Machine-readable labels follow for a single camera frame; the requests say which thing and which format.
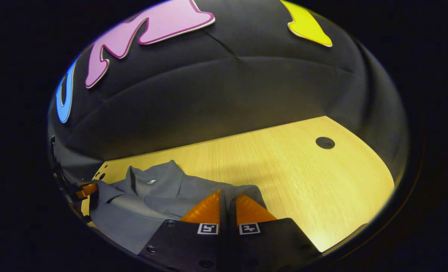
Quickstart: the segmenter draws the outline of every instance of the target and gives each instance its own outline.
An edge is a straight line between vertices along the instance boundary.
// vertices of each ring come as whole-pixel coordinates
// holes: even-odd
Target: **wooden table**
[[[319,147],[322,136],[335,147]],[[146,170],[170,160],[191,176],[257,185],[269,212],[292,218],[320,251],[374,218],[394,190],[380,157],[326,116],[108,161],[98,172],[111,184],[130,165]]]

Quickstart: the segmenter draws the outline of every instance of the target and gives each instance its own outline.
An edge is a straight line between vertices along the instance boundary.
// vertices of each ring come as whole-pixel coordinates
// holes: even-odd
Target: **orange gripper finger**
[[[180,221],[190,223],[219,224],[220,223],[220,190],[212,193],[206,199],[195,205]]]
[[[237,225],[277,220],[249,196],[240,194],[236,199]]]

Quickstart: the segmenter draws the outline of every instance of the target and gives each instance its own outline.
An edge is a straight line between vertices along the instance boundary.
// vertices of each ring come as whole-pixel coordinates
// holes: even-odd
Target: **gray shirt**
[[[98,184],[98,200],[90,207],[93,223],[135,254],[144,248],[164,220],[180,220],[219,189],[226,199],[245,193],[266,208],[257,186],[232,186],[188,176],[173,160],[145,171],[130,166],[126,178],[113,184],[94,182]]]

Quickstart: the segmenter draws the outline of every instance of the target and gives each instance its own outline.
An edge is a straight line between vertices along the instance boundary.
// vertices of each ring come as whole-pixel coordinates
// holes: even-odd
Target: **pink letter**
[[[91,88],[104,76],[110,65],[103,60],[103,48],[122,59],[139,27],[146,21],[146,30],[139,43],[149,45],[189,31],[201,29],[215,21],[214,15],[201,12],[193,0],[169,0],[143,11],[131,22],[124,22],[101,36],[89,55],[86,88]]]

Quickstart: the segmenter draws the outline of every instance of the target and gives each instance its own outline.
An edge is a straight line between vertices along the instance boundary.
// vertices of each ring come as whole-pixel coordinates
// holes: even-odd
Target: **screw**
[[[146,250],[152,254],[157,252],[157,249],[154,248],[153,246],[147,246]]]

